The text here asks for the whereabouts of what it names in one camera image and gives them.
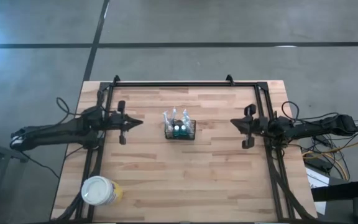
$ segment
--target black wire basket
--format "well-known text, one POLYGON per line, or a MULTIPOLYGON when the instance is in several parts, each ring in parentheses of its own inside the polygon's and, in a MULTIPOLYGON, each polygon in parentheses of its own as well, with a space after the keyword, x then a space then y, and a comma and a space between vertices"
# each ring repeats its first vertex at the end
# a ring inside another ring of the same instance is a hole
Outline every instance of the black wire basket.
MULTIPOLYGON (((181 127, 183 125, 183 122, 181 120, 173 120, 173 127, 178 125, 181 127)), ((191 120, 191 129, 192 132, 185 132, 183 133, 181 129, 178 133, 174 133, 173 131, 170 131, 167 129, 167 125, 165 125, 165 138, 166 139, 177 139, 177 140, 194 140, 196 139, 196 121, 191 120)))

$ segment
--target yellow cable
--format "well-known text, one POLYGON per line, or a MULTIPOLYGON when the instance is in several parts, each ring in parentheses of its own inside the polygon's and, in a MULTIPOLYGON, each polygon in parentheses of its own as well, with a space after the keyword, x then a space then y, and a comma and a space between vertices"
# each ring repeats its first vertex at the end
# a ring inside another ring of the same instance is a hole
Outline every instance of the yellow cable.
POLYGON ((330 157, 330 158, 334 161, 334 164, 338 164, 339 168, 341 168, 342 173, 343 173, 344 176, 345 176, 345 180, 349 180, 349 178, 348 178, 348 176, 347 176, 347 173, 345 172, 345 169, 343 168, 343 166, 342 166, 337 160, 335 160, 335 159, 333 158, 333 156, 331 156, 331 155, 329 155, 329 154, 326 154, 325 156, 330 157))
POLYGON ((302 156, 303 156, 304 159, 317 159, 317 158, 321 157, 323 154, 324 154, 324 155, 327 155, 327 154, 332 153, 332 152, 338 152, 338 151, 340 151, 340 150, 342 150, 342 149, 344 149, 344 148, 352 147, 352 146, 355 146, 355 145, 357 145, 357 144, 358 144, 358 142, 355 142, 355 143, 350 144, 350 145, 348 145, 348 146, 338 147, 338 148, 335 148, 335 149, 332 149, 332 150, 328 150, 328 151, 326 151, 326 152, 322 152, 321 154, 318 154, 317 156, 305 157, 305 155, 310 154, 310 153, 313 153, 313 152, 309 151, 309 152, 303 153, 302 156))

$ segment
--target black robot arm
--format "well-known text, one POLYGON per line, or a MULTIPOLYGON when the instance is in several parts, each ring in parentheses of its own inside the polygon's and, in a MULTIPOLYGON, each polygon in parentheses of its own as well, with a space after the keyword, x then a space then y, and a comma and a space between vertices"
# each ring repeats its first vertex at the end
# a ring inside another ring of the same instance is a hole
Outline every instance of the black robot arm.
POLYGON ((244 118, 230 120, 241 134, 247 136, 246 140, 242 142, 243 149, 254 146, 253 134, 269 138, 274 146, 286 147, 289 142, 296 139, 321 134, 352 136, 358 132, 358 127, 354 124, 353 118, 345 114, 295 124, 292 119, 283 116, 275 117, 270 121, 266 117, 254 119, 252 115, 255 113, 256 105, 249 105, 244 109, 244 118))
POLYGON ((118 112, 111 111, 107 119, 103 119, 103 108, 94 106, 66 123, 20 128, 11 134, 11 148, 26 151, 43 145, 78 143, 85 149, 92 149, 99 145, 99 131, 107 130, 120 130, 119 142, 125 144, 124 133, 143 121, 124 114, 124 109, 125 101, 120 101, 118 112))

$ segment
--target butcher block tabletop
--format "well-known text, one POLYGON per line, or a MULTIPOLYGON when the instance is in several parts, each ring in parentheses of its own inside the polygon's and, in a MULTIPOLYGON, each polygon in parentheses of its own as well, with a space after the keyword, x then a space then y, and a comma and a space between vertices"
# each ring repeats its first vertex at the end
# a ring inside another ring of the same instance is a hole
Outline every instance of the butcher block tabletop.
MULTIPOLYGON (((284 82, 266 82, 273 110, 282 115, 284 82)), ((78 113, 96 104, 99 84, 84 82, 78 113)), ((255 147, 242 149, 244 135, 229 121, 256 104, 252 87, 115 87, 111 108, 120 100, 129 116, 144 123, 126 133, 126 145, 119 144, 119 131, 107 132, 101 176, 117 182, 124 195, 118 204, 96 207, 94 222, 277 221, 263 140, 255 137, 255 147), (165 139, 162 113, 173 107, 178 119, 187 109, 197 121, 194 141, 165 139)), ((285 110, 290 114, 288 104, 285 110)), ((79 147, 70 144, 67 154, 79 147)), ((51 218, 79 192, 85 158, 82 149, 65 159, 51 218)), ((284 161, 291 191, 316 216, 299 148, 286 148, 284 161)))

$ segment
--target white container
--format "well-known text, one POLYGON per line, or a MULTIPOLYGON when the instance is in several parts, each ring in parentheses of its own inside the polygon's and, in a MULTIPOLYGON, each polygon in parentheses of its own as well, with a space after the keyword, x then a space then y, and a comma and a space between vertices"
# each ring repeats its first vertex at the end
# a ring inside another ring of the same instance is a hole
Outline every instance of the white container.
POLYGON ((90 205, 107 205, 114 201, 120 201, 122 189, 117 183, 105 177, 94 176, 84 182, 81 196, 90 205))

